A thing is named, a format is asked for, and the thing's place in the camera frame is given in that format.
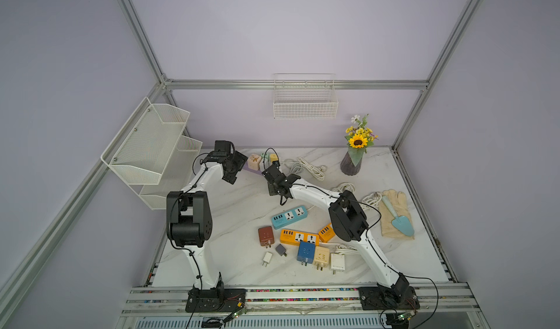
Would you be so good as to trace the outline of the pink white cube adapter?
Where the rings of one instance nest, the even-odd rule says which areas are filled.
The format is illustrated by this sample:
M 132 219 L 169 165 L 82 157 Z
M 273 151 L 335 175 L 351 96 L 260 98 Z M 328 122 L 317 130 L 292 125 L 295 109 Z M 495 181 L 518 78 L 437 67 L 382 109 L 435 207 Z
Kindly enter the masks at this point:
M 259 154 L 251 154 L 248 158 L 247 164 L 252 168 L 252 169 L 259 169 L 260 170 L 260 165 L 262 162 L 262 157 Z

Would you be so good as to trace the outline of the teal power strip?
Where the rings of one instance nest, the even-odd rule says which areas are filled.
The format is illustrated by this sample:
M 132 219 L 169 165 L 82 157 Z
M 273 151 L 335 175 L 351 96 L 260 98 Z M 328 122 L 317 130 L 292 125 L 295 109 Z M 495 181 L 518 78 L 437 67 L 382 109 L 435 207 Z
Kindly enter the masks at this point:
M 287 210 L 278 215 L 274 215 L 271 218 L 271 223 L 273 229 L 279 230 L 281 228 L 284 228 L 285 226 L 306 219 L 308 215 L 309 215 L 308 209 L 305 206 L 300 205 L 298 207 Z

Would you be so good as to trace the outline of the brown cube adapter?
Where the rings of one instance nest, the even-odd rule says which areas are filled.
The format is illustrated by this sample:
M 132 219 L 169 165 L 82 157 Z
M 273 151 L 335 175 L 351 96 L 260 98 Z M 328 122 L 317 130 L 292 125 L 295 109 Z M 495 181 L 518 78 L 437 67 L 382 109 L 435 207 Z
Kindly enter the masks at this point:
M 264 226 L 258 229 L 258 238 L 261 247 L 270 248 L 275 243 L 274 230 L 272 226 Z

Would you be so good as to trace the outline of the orange power strip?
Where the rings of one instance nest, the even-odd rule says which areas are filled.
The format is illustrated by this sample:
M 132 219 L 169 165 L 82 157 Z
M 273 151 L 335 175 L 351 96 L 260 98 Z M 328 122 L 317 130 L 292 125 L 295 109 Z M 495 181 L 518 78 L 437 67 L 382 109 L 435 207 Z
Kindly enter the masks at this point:
M 333 225 L 329 223 L 328 225 L 321 228 L 318 232 L 318 236 L 321 243 L 328 243 L 336 236 Z
M 280 233 L 280 243 L 298 246 L 301 242 L 307 242 L 319 246 L 319 236 L 317 234 L 282 229 Z

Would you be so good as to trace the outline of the blue cube adapter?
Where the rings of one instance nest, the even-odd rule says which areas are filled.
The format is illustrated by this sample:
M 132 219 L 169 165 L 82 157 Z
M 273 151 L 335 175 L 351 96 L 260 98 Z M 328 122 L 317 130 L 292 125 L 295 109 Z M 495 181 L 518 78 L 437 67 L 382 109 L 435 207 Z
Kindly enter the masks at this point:
M 297 261 L 303 264 L 304 266 L 313 263 L 315 250 L 316 250 L 315 243 L 301 241 L 297 251 L 297 256 L 296 256 Z

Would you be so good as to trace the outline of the small white plug charger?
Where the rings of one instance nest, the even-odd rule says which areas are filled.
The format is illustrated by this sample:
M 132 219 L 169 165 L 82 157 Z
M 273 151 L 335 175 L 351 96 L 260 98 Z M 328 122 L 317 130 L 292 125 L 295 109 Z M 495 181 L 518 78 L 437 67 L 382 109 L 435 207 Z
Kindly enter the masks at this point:
M 262 261 L 263 261 L 263 266 L 268 266 L 269 263 L 271 263 L 273 254 L 271 252 L 266 252 Z

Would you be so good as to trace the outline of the beige cube adapter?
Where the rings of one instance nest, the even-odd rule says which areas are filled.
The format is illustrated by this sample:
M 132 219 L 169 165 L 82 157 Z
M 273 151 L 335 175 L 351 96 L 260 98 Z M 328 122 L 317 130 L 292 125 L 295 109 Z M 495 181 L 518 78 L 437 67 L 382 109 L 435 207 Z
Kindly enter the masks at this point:
M 330 264 L 330 250 L 326 247 L 316 246 L 314 251 L 313 265 L 317 270 L 324 270 Z

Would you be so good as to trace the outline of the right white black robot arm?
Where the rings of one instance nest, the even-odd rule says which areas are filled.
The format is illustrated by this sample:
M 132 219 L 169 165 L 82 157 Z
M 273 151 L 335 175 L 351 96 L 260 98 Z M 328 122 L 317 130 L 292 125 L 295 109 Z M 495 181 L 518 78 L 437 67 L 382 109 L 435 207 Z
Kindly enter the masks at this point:
M 313 186 L 297 174 L 285 175 L 275 164 L 262 175 L 272 196 L 301 200 L 328 211 L 335 235 L 354 247 L 373 272 L 385 306 L 397 307 L 414 297 L 407 277 L 393 267 L 377 245 L 362 205 L 352 192 Z

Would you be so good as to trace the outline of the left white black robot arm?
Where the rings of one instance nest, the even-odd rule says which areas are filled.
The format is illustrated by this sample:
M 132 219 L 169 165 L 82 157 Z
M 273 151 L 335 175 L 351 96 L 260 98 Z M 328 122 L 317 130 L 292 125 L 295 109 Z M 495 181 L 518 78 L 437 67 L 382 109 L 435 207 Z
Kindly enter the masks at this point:
M 195 159 L 200 168 L 194 178 L 166 197 L 166 236 L 175 250 L 186 255 L 195 276 L 193 285 L 199 290 L 214 288 L 221 279 L 206 245 L 213 230 L 208 191 L 220 181 L 234 184 L 246 161 L 233 142 L 217 140 L 212 151 Z

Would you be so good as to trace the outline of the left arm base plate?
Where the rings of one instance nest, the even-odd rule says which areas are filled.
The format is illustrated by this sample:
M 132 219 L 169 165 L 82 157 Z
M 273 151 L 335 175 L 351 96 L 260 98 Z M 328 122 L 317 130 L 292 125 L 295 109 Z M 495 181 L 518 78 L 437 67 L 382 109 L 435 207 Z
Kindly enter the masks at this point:
M 200 290 L 193 287 L 188 292 L 186 313 L 233 312 L 246 302 L 246 289 L 212 288 Z

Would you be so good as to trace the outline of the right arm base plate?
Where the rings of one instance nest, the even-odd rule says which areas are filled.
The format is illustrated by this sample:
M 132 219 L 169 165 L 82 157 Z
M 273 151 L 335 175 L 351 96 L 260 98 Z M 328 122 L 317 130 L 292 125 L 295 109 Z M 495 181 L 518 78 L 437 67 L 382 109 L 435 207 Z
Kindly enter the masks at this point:
M 384 287 L 358 288 L 362 309 L 368 310 L 418 310 L 420 304 L 414 288 L 407 287 L 405 291 L 394 292 Z

